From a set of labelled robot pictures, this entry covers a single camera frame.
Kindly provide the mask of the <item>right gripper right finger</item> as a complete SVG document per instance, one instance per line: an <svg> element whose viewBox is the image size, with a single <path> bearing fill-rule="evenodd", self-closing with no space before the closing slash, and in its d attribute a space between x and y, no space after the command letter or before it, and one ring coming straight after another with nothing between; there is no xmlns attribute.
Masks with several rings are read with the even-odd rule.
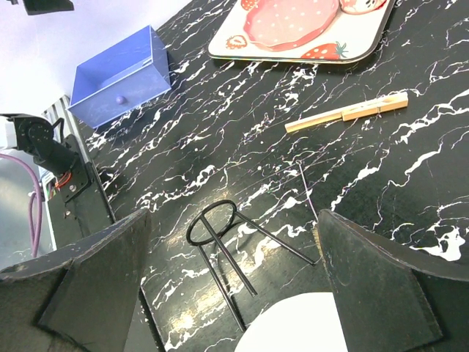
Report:
<svg viewBox="0 0 469 352"><path fill-rule="evenodd" d="M467 351L468 263L321 210L317 244L349 351Z"/></svg>

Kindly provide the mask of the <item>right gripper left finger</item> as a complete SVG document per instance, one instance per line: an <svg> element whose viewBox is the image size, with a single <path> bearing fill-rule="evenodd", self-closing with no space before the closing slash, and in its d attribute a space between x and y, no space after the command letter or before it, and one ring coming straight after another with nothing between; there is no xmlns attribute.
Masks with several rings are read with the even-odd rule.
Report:
<svg viewBox="0 0 469 352"><path fill-rule="evenodd" d="M1 270L2 351L123 351L138 298L149 212Z"/></svg>

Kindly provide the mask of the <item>black wire tripod stand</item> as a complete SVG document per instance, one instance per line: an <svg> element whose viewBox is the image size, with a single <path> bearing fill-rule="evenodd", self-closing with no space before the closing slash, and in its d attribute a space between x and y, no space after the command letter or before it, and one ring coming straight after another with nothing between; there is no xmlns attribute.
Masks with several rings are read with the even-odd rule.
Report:
<svg viewBox="0 0 469 352"><path fill-rule="evenodd" d="M229 217L227 223L222 227L222 229L219 230L219 231L215 231L213 226L211 225L211 223L207 219L206 215L209 212L211 212L212 210L214 210L216 208L219 208L219 207L222 207L222 206L229 206L231 208L231 214L230 214L230 217ZM236 218L239 218L240 220L242 220L246 224L250 224L252 227L254 227L254 229L257 232L260 232L265 237L269 238L272 241L275 241L281 248L286 249L288 252L292 253L296 257L299 257L300 259L302 259L304 262L308 263L309 265L314 266L314 265L316 265L316 262L313 261L311 258L307 257L306 255L304 255L303 253L301 253L300 251L298 251L297 249L295 249L294 247L290 246L287 242L281 240L280 238L278 238L277 236L275 236L271 232L267 231L264 227L261 227L260 225L258 225L255 221L253 221L249 217L242 214L237 209L237 205L229 199L219 200L219 201L214 202L214 203L208 205L207 207L203 208L191 221L191 223L190 223L190 225L189 225L189 227L186 231L186 236L185 236L186 241L191 246L194 246L199 250L199 253L202 256L202 259L203 259L205 265L208 267L209 272L210 272L213 280L215 281L216 286L218 287L219 291L221 292L221 295L223 296L224 301L227 303L228 308L229 308L234 320L236 321L238 327L240 328L241 332L246 332L247 327L246 327L246 325L243 321L243 318L242 318L241 314L239 313L238 309L235 307L235 304L234 304L233 300L230 298L230 295L226 291L226 289L225 289L224 285L222 284L220 278L218 277L217 273L215 272L215 269L211 265L210 260L209 260L207 254L204 250L205 245L214 242L216 244L216 246L221 250L221 253L228 260L229 264L234 269L235 273L238 275L241 282L245 285L248 292L252 296L256 296L257 292L256 292L254 286L250 283L247 276L243 273L240 266L236 263L235 259L233 258L233 256L231 255L231 253L229 252L229 250L227 249L227 247L224 245L224 243L222 241L222 237L225 234L227 234L228 231L230 231L230 229L234 226ZM203 241L194 241L192 239L192 237L191 237L192 232L193 232L195 226L199 222L201 222L202 225L204 226L204 228L208 231L208 233L210 235L209 239L203 240Z"/></svg>

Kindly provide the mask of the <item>wooden clothespin clamp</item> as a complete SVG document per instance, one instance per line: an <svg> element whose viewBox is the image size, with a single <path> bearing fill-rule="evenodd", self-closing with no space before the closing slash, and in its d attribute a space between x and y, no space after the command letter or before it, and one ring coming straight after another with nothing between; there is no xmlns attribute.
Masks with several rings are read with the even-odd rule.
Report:
<svg viewBox="0 0 469 352"><path fill-rule="evenodd" d="M406 108L408 105L408 95L406 92L387 95L381 98L355 103L342 108L316 114L312 117L290 122L285 125L287 133L296 132L304 128L309 128L321 123L334 120L350 121L374 114L381 114L387 111Z"/></svg>

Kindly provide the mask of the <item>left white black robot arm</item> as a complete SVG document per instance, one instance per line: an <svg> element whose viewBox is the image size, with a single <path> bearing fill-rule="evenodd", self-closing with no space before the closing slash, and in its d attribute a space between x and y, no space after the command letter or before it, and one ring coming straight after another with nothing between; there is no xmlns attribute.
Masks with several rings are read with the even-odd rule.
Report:
<svg viewBox="0 0 469 352"><path fill-rule="evenodd" d="M4 127L13 127L15 146L33 157L36 165L60 176L71 172L79 163L79 155L64 141L64 118L60 117L51 124L43 117L29 114L1 115L1 122L9 122Z"/></svg>

